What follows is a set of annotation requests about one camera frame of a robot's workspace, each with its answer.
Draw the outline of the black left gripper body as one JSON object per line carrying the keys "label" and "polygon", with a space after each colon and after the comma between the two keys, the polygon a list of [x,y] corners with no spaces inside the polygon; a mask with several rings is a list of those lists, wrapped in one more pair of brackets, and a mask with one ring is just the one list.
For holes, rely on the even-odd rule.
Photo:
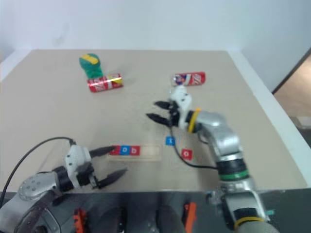
{"label": "black left gripper body", "polygon": [[86,162],[77,167],[77,181],[80,186],[90,184],[92,188],[100,188],[91,162]]}

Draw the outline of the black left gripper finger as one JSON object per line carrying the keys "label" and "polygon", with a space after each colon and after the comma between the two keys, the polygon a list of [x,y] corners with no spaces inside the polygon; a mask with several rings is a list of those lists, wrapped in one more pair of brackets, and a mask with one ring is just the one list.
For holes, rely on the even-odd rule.
{"label": "black left gripper finger", "polygon": [[94,150],[90,150],[89,154],[90,154],[91,157],[100,157],[100,156],[104,156],[106,154],[109,154],[115,148],[116,148],[116,146],[100,147],[100,148],[97,148],[97,149],[94,149]]}
{"label": "black left gripper finger", "polygon": [[108,174],[105,179],[97,181],[97,188],[104,188],[104,187],[107,187],[107,186],[113,184],[118,179],[120,179],[127,171],[128,171],[127,168],[123,168],[123,169],[117,170],[111,174]]}

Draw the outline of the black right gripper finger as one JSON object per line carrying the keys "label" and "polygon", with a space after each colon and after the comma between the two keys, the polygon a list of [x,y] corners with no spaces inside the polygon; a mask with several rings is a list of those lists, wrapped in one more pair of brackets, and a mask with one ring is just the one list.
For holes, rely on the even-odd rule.
{"label": "black right gripper finger", "polygon": [[156,122],[158,124],[161,124],[161,125],[164,125],[164,126],[169,126],[170,125],[169,120],[167,118],[164,118],[164,117],[162,117],[162,116],[160,116],[158,114],[147,113],[146,116],[150,120],[152,120],[152,121],[154,121],[154,122]]}
{"label": "black right gripper finger", "polygon": [[169,101],[161,101],[161,100],[154,102],[154,105],[164,110],[170,110],[173,107],[173,105]]}

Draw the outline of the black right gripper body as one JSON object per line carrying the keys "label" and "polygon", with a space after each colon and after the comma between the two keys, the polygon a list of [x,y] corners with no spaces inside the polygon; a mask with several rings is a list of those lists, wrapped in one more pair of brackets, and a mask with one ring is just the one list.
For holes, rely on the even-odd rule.
{"label": "black right gripper body", "polygon": [[178,127],[180,120],[179,105],[175,101],[169,102],[169,118],[167,120],[168,127]]}

